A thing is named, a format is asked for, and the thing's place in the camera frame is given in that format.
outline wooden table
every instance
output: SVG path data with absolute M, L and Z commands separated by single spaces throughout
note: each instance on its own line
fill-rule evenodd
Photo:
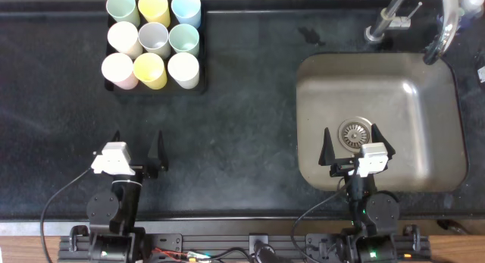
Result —
M 49 254 L 57 261 L 58 236 L 48 236 Z M 448 263 L 485 261 L 485 236 L 430 236 L 433 259 Z M 46 262 L 38 236 L 0 236 L 3 263 Z

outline faucet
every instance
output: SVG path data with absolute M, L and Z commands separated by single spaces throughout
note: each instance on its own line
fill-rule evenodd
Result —
M 396 11 L 404 0 L 392 0 L 384 8 L 373 27 L 365 29 L 365 38 L 370 43 L 382 42 L 386 30 L 405 30 L 411 26 L 411 17 L 422 5 L 421 3 L 407 17 L 396 17 Z M 434 64 L 446 52 L 455 36 L 458 27 L 458 0 L 443 0 L 443 26 L 441 34 L 427 47 L 423 61 Z

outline sink basin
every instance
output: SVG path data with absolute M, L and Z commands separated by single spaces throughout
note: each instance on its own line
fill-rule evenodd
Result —
M 378 189 L 450 191 L 466 177 L 467 158 L 455 82 L 441 60 L 419 54 L 328 54 L 302 62 L 296 85 L 298 159 L 315 188 L 335 190 L 339 178 L 318 165 L 324 129 L 335 156 L 347 158 L 371 142 L 376 124 L 396 150 Z

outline plastic cup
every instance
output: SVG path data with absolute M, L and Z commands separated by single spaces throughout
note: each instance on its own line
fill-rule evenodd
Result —
M 168 0 L 139 0 L 138 8 L 148 22 L 158 22 L 165 27 L 170 25 Z
M 105 58 L 101 66 L 103 76 L 121 89 L 132 89 L 138 84 L 133 74 L 133 61 L 125 54 L 114 53 Z
M 111 26 L 108 31 L 108 42 L 118 52 L 128 55 L 131 59 L 138 58 L 143 53 L 142 45 L 138 42 L 138 30 L 127 21 Z
M 172 0 L 172 11 L 179 23 L 200 27 L 201 3 L 200 0 Z
M 167 68 L 168 73 L 184 89 L 192 89 L 199 83 L 199 62 L 189 53 L 174 55 Z
M 150 89 L 161 89 L 167 84 L 164 61 L 156 54 L 140 55 L 133 63 L 133 72 Z
M 179 24 L 172 28 L 168 41 L 175 52 L 188 52 L 197 57 L 199 55 L 199 32 L 189 24 Z
M 147 52 L 160 55 L 167 59 L 171 49 L 168 43 L 168 30 L 161 23 L 147 23 L 140 28 L 138 40 Z
M 134 26 L 139 26 L 139 14 L 135 0 L 108 0 L 106 11 L 116 20 L 127 21 Z

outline sink drain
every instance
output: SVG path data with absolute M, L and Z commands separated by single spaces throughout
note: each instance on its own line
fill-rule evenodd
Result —
M 339 128 L 339 141 L 350 152 L 358 152 L 371 139 L 371 122 L 363 117 L 343 121 Z

